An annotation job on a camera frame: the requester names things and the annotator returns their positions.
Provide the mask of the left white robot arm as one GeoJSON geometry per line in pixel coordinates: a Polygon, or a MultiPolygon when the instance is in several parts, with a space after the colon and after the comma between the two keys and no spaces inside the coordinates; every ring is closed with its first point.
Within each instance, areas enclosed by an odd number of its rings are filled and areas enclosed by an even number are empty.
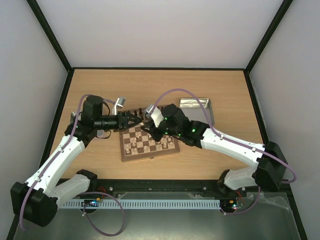
{"type": "Polygon", "coordinates": [[[98,131],[124,131],[141,122],[129,112],[118,112],[125,100],[119,97],[109,114],[104,115],[103,107],[110,100],[91,94],[81,97],[75,116],[55,151],[25,183],[16,182],[10,190],[13,212],[19,216],[21,229],[25,228],[24,220],[40,227],[47,226],[63,204],[97,188],[98,176],[85,169],[77,171],[61,185],[58,181],[73,160],[97,137],[98,131]]]}

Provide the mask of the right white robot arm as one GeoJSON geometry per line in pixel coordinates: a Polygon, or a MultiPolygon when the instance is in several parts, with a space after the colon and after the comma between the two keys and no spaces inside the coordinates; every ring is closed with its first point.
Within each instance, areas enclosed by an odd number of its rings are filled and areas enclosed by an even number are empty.
{"type": "Polygon", "coordinates": [[[287,162],[276,143],[250,143],[226,135],[205,122],[189,120],[175,104],[162,109],[151,104],[144,112],[148,120],[142,130],[149,133],[153,140],[170,136],[187,146],[217,151],[247,165],[222,172],[217,182],[222,195],[229,196],[235,190],[253,186],[269,192],[280,189],[287,162]]]}

